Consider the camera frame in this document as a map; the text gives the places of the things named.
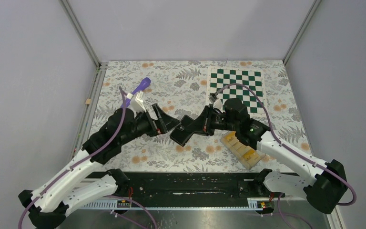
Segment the black leather card holder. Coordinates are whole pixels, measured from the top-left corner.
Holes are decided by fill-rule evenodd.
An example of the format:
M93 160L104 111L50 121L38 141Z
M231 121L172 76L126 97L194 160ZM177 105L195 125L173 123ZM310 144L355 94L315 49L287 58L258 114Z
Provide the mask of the black leather card holder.
M173 129L170 139L180 146L185 146L193 134L200 133L200 126L188 115L184 115L180 123Z

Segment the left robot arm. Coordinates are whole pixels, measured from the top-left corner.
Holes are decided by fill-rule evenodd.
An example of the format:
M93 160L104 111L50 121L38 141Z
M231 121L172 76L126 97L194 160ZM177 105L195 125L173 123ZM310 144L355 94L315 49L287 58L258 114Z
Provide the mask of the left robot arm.
M110 169L93 184L75 190L75 186L122 151L122 146L147 135L166 134L179 120L153 104L157 119L149 112L134 113L119 108L108 121L82 145L76 156L57 175L31 191L24 190L18 198L32 224L38 229L55 229L67 216L85 204L109 195L124 196L130 190L130 180L120 169Z

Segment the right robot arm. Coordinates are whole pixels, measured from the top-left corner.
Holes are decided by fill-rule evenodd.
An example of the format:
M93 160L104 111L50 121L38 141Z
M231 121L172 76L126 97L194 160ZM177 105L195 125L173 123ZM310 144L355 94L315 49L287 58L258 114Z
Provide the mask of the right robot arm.
M253 119L240 99L228 99L225 111L218 113L212 104L205 106L202 113L184 125L190 134L213 135L215 130L234 131L236 138L245 146L273 156L277 161L297 173L284 178L269 172L254 184L256 194L265 197L271 192L296 195L308 201L316 210L330 214L339 205L341 198L350 188L347 186L345 169L337 160L325 160L294 150L265 124Z

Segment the clear box of cards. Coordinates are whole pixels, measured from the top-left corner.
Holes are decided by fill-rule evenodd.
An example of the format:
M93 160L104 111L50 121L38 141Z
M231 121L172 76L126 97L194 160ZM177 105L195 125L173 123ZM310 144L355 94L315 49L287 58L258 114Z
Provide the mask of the clear box of cards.
M265 154L242 144L235 133L235 131L225 133L220 141L246 169L251 169L265 157Z

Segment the floral tablecloth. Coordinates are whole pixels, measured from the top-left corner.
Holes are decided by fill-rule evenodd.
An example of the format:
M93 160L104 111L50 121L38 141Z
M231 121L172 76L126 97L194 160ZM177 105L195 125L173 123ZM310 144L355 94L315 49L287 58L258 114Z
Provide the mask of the floral tablecloth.
M264 77L266 107L274 131L291 147L310 154L311 149L285 66L281 60L271 61L113 61L107 64L100 96L96 99L91 133L95 133L122 104L120 90L132 92L148 77L150 86L144 91L147 109L158 104L175 118L188 115L196 118L207 104L209 67L260 70ZM220 139L194 135L185 146L168 135L146 135L122 147L122 152L109 160L103 170L146 172L244 172L240 161Z

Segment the purple toy microphone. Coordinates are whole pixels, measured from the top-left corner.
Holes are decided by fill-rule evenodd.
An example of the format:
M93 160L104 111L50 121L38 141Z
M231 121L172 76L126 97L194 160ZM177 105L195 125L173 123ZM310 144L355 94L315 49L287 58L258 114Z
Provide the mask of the purple toy microphone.
M130 105L130 102L133 98L133 96L138 93L139 91L143 91L144 89L148 88L151 84L151 80L148 77L145 77L144 79L141 80L140 84L132 91L132 93L128 93L125 94L123 93L123 95L125 95L125 103L123 103L121 105L121 108L125 108L128 107Z

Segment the green white chessboard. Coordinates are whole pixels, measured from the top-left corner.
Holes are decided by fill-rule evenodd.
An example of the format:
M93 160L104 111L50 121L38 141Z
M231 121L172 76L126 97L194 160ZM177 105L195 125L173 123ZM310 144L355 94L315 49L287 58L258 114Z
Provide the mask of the green white chessboard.
M210 103L211 93L232 83L234 85L220 92L217 98L222 103L231 98L238 98L247 107L251 117L266 117L258 102L260 100L267 106L265 80L261 70L210 66L207 73L205 103Z

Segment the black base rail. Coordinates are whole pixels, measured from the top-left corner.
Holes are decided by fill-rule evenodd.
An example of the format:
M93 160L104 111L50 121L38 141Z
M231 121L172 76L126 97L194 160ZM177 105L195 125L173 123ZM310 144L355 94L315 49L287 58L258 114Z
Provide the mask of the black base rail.
M194 203L233 202L254 198L266 202L280 196L269 191L259 173L192 173L192 172L125 172L132 194L115 194L108 199L131 198L134 203L154 203L156 206L174 202Z

